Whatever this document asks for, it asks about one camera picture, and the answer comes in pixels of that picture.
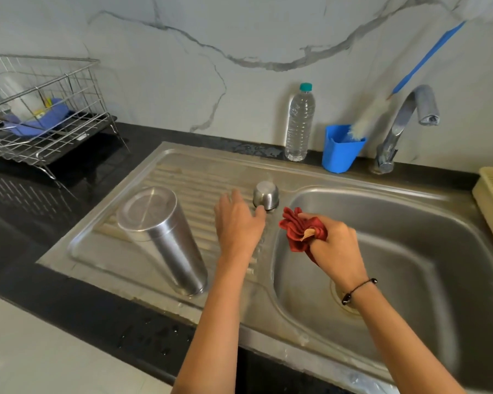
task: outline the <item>hand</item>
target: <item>hand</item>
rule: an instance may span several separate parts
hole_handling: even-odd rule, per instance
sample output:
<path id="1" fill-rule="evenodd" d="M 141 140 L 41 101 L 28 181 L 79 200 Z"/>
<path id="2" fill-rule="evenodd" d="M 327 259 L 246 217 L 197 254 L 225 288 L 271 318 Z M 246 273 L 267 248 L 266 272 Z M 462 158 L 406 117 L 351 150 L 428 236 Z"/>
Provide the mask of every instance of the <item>hand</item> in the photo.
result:
<path id="1" fill-rule="evenodd" d="M 318 217 L 327 228 L 327 240 L 315 239 L 311 243 L 311 252 L 319 267 L 343 292 L 348 293 L 368 280 L 353 228 L 322 215 L 301 213 L 299 217 Z"/>
<path id="2" fill-rule="evenodd" d="M 221 245 L 221 257 L 217 268 L 222 268 L 222 264 L 232 264 L 238 265 L 238 268 L 246 272 L 252 253 L 265 228 L 265 209 L 263 206 L 258 206 L 253 217 L 240 192 L 234 189 L 232 200 L 230 201 L 228 193 L 224 193 L 214 207 L 214 211 L 217 237 Z"/>

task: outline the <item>stainless steel bottle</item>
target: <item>stainless steel bottle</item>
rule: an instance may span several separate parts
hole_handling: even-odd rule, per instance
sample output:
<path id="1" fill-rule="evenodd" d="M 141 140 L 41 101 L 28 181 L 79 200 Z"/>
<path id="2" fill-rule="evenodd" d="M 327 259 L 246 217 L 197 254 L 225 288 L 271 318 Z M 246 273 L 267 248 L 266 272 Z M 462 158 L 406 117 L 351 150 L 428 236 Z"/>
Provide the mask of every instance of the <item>stainless steel bottle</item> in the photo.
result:
<path id="1" fill-rule="evenodd" d="M 207 269 L 173 191 L 155 186 L 138 192 L 119 207 L 117 221 L 177 293 L 204 291 Z"/>

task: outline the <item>plastic water bottle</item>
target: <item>plastic water bottle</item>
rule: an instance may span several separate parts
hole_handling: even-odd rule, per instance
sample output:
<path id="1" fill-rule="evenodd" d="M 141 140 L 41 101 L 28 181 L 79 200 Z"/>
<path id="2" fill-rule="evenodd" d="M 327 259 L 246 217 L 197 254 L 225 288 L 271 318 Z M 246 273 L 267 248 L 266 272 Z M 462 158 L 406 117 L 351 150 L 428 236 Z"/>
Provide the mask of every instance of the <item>plastic water bottle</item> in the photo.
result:
<path id="1" fill-rule="evenodd" d="M 307 156 L 312 118 L 316 109 L 316 101 L 311 91 L 312 84 L 302 83 L 300 92 L 292 98 L 290 103 L 285 157 L 293 162 L 299 162 Z"/>

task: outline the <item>faucet spout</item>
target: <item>faucet spout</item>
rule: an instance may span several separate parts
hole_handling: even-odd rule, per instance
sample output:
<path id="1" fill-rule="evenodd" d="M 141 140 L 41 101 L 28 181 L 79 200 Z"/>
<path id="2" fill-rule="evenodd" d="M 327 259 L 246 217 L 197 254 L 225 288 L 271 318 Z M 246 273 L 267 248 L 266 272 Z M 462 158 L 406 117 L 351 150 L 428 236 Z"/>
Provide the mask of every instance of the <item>faucet spout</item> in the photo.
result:
<path id="1" fill-rule="evenodd" d="M 372 171 L 385 174 L 393 171 L 393 159 L 398 149 L 396 145 L 405 127 L 408 125 L 414 110 L 418 111 L 418 123 L 421 125 L 439 125 L 440 113 L 436 106 L 433 89 L 429 85 L 419 85 L 401 105 L 387 137 L 376 149 L 376 158 Z"/>

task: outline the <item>sink drain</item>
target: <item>sink drain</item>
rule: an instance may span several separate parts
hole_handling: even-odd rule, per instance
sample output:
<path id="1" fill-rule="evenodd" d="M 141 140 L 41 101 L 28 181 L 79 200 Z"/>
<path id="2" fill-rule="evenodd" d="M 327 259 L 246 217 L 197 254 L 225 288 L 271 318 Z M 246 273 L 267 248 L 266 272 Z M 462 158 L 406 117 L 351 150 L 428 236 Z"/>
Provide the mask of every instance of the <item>sink drain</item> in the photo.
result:
<path id="1" fill-rule="evenodd" d="M 336 287 L 336 285 L 334 284 L 334 281 L 331 281 L 329 288 L 331 291 L 331 296 L 334 299 L 334 302 L 336 304 L 338 304 L 343 310 L 345 310 L 345 312 L 348 312 L 349 314 L 357 315 L 357 316 L 361 317 L 360 313 L 358 312 L 358 310 L 356 309 L 356 307 L 354 305 L 352 305 L 351 303 L 348 303 L 346 306 L 342 304 L 342 299 L 343 299 L 343 296 L 345 296 L 345 293 L 343 293 L 341 289 Z"/>

